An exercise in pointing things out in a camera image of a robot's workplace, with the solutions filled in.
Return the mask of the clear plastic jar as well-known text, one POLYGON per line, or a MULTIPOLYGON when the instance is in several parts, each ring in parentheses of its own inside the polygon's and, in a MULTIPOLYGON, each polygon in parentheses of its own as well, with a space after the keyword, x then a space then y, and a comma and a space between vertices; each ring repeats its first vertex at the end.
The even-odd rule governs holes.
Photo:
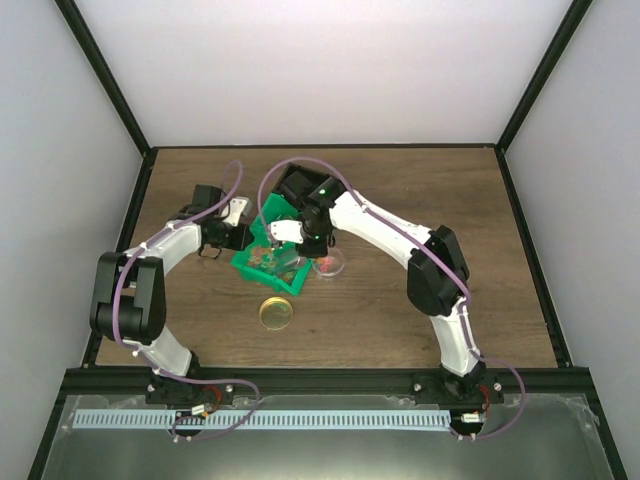
POLYGON ((342 273, 345 263, 343 253, 338 248, 330 248, 326 256, 312 260, 312 269, 318 278, 329 280, 342 273))

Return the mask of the green bin gummy candies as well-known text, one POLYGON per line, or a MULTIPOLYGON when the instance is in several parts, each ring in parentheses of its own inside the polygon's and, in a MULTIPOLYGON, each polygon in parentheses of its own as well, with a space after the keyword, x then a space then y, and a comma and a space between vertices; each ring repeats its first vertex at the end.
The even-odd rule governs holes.
POLYGON ((294 244, 284 243, 279 247, 272 247, 266 242, 255 241, 245 250, 236 253, 231 259, 231 265, 245 281, 259 283, 275 292, 298 296, 311 270, 311 262, 306 258, 306 265, 298 271, 274 275, 275 259, 287 250, 296 250, 294 244))

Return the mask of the black bin candies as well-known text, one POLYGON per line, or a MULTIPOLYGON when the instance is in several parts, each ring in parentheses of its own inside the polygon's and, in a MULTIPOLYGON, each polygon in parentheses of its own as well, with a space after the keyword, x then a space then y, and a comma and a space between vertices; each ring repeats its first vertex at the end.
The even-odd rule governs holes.
POLYGON ((329 177, 330 174, 290 163, 276 182, 272 193, 280 195, 291 205, 295 205, 303 201, 329 177))

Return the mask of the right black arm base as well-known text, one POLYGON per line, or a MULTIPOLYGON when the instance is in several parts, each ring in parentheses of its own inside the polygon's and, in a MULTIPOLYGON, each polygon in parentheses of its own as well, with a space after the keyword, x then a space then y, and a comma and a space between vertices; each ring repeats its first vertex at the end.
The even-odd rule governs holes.
POLYGON ((503 404, 504 395, 494 388, 495 376, 458 377, 444 369, 429 369, 411 376, 411 392, 418 403, 437 404, 442 408, 479 407, 486 400, 503 404))

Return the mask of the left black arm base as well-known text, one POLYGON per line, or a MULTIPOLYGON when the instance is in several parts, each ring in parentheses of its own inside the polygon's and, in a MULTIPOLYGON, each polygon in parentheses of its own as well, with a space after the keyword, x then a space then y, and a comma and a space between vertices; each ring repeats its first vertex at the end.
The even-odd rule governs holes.
POLYGON ((148 404, 173 407, 191 407, 203 403, 229 405, 235 393, 235 387, 229 383, 191 384, 153 374, 147 375, 144 383, 148 404))

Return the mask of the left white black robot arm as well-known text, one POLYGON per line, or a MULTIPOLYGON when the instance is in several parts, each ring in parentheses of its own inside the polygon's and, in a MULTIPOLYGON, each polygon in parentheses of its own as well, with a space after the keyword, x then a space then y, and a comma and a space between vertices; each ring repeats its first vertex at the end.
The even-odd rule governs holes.
POLYGON ((241 221, 251 201, 211 185, 197 185, 192 200, 148 240, 98 260, 89 323, 94 333, 142 356, 158 375, 170 377, 169 391, 181 403, 196 402, 204 379, 195 353, 166 325, 165 276, 191 254, 210 246, 242 251, 254 241, 241 221))

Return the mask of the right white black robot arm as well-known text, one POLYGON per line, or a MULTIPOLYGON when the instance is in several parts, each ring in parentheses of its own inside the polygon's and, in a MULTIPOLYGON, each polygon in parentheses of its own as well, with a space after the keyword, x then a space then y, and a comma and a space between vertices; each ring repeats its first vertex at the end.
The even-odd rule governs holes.
POLYGON ((336 230, 351 233, 377 247, 407 272, 407 297, 426 314, 439 343, 443 384, 458 403, 480 390, 485 368, 471 335, 467 310, 469 269, 453 231, 433 230, 403 219, 348 190, 330 177, 321 184, 281 182, 273 191, 298 211, 294 221, 277 221, 269 233, 292 242, 309 259, 326 257, 336 230))

